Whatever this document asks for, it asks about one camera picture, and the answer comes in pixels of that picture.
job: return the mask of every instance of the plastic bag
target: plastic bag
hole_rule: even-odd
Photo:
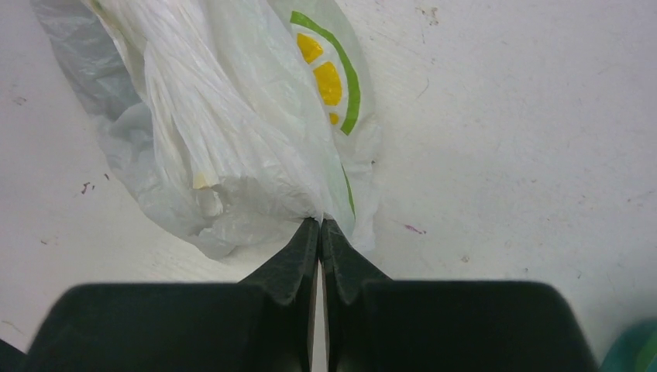
[[[32,2],[112,171],[158,225],[216,257],[328,214],[373,248],[379,127],[332,0],[83,0],[101,22],[77,0]]]

